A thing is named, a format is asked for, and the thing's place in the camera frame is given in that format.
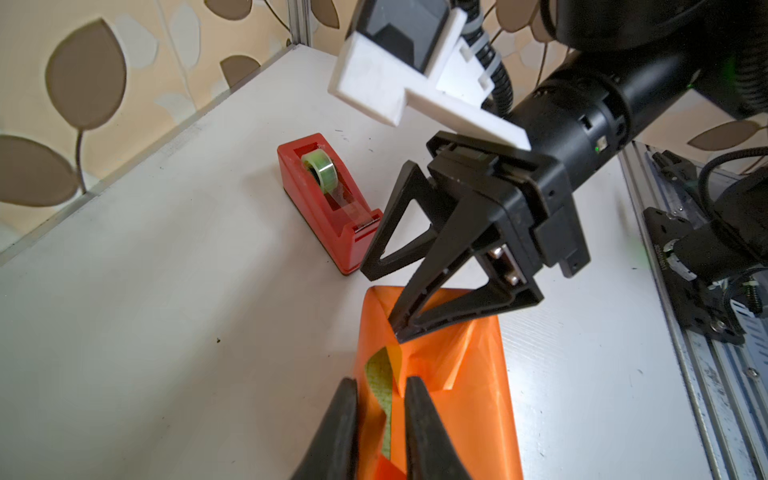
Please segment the green gift box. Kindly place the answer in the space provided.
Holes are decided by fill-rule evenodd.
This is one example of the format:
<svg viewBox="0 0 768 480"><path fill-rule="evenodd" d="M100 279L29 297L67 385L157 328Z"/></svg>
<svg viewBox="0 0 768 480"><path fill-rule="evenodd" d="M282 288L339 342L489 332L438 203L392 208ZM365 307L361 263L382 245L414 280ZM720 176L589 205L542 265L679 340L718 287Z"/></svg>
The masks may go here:
<svg viewBox="0 0 768 480"><path fill-rule="evenodd" d="M391 459L393 371L386 348L381 348L365 364L364 373L374 399L385 415L381 455Z"/></svg>

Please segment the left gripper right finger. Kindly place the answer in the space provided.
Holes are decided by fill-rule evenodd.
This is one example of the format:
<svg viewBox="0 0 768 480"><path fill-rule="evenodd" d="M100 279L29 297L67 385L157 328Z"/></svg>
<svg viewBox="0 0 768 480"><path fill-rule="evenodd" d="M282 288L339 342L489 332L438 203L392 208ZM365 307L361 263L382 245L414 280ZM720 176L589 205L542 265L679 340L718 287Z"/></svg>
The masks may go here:
<svg viewBox="0 0 768 480"><path fill-rule="evenodd" d="M404 402L407 478L470 479L420 377L407 379Z"/></svg>

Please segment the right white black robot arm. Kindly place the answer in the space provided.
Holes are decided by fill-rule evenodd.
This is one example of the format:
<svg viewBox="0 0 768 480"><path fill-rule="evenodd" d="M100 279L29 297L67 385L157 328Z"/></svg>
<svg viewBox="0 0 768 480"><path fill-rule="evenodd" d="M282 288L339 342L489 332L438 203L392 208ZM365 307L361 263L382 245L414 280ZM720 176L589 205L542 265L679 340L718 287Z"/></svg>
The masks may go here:
<svg viewBox="0 0 768 480"><path fill-rule="evenodd" d="M543 3L547 31L572 50L506 115L527 150L462 136L428 142L426 170L403 166L361 269L416 270L389 315L399 342L537 305L535 275L571 277L590 260L573 200L684 92L734 117L767 108L763 1Z"/></svg>

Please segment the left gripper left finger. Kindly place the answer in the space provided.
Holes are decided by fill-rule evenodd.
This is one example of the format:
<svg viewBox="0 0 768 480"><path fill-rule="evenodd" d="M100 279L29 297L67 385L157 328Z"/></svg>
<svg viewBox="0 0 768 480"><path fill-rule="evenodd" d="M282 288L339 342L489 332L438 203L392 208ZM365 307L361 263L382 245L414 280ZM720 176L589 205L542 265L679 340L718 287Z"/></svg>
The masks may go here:
<svg viewBox="0 0 768 480"><path fill-rule="evenodd" d="M357 423L357 382L345 377L291 479L355 479Z"/></svg>

